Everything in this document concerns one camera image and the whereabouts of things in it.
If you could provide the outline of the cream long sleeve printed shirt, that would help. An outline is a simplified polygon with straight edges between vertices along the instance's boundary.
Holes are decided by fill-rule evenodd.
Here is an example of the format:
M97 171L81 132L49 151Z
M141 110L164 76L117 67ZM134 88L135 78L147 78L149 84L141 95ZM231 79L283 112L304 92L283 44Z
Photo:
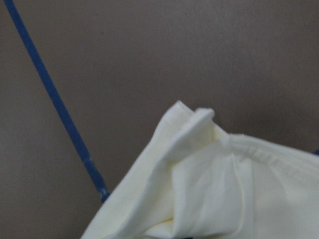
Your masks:
M318 238L318 156L213 117L176 102L83 238Z

